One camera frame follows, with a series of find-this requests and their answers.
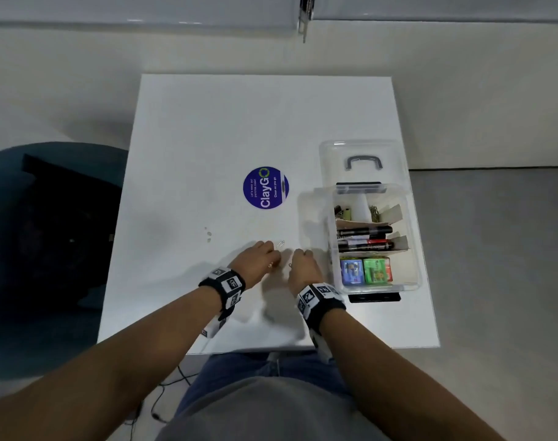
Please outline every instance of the gray handle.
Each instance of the gray handle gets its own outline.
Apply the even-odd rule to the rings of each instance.
[[[346,170],[352,170],[352,163],[355,161],[375,161],[375,167],[377,168],[377,170],[383,168],[383,164],[381,163],[381,160],[376,156],[356,155],[356,156],[350,156],[346,160],[346,164],[345,164]]]

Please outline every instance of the person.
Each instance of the person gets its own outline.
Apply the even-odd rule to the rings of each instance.
[[[249,289],[280,259],[272,242],[258,242],[228,268]],[[297,249],[290,292],[301,297],[309,285],[323,282],[312,252]],[[0,440],[106,439],[179,365],[224,308],[222,298],[202,285],[2,398]],[[241,353],[211,356],[157,439],[503,439],[343,306],[324,308],[308,325],[333,355],[328,363],[310,353],[273,361]]]

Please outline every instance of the sticker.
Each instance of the sticker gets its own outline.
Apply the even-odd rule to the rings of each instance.
[[[289,183],[280,170],[273,167],[254,169],[244,180],[244,196],[259,209],[274,209],[280,206],[289,194]]]

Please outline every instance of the table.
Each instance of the table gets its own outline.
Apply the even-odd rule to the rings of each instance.
[[[283,269],[189,354],[312,347],[286,292],[288,257],[303,247],[322,259],[327,249],[315,194],[319,144],[367,138],[398,141],[406,166],[388,77],[143,75],[99,341],[194,289],[247,244],[273,240],[285,242]],[[290,188],[272,210],[242,192],[246,175],[266,165]],[[394,348],[438,346],[412,196],[409,209],[422,286],[400,302],[349,303],[348,311]]]

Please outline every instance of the jeans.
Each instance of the jeans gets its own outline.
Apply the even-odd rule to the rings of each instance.
[[[181,399],[175,416],[202,396],[254,376],[299,379],[343,398],[352,398],[334,359],[325,364],[319,360],[316,352],[304,352],[275,361],[267,361],[267,357],[268,353],[212,355]]]

